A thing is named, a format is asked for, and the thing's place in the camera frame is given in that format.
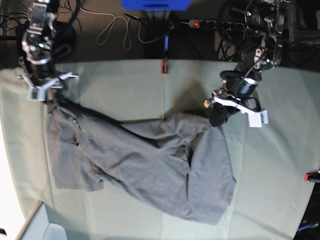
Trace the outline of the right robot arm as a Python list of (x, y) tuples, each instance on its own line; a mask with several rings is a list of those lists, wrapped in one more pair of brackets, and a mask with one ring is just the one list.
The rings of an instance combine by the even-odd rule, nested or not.
[(21, 39), (27, 67), (21, 78), (32, 92), (46, 84), (50, 88), (62, 88), (61, 81), (73, 75), (57, 71), (56, 62), (69, 56), (76, 45), (73, 23), (78, 18), (81, 2), (75, 2), (67, 22), (57, 20), (59, 7), (58, 0), (35, 0), (28, 13), (28, 25)]

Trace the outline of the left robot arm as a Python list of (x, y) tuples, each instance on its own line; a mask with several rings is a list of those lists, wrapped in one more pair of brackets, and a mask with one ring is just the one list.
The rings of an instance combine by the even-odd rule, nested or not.
[(234, 45), (241, 60), (233, 70), (220, 73), (221, 87), (212, 91), (204, 107), (210, 110), (213, 127), (225, 124), (237, 114), (246, 114), (251, 128), (268, 124), (267, 110), (261, 107), (256, 88), (262, 72), (281, 63), (284, 45), (283, 32), (286, 11), (282, 0), (240, 0), (240, 14), (244, 19), (242, 37), (234, 37), (223, 27), (223, 17), (233, 1), (227, 0), (217, 15), (216, 30), (220, 38)]

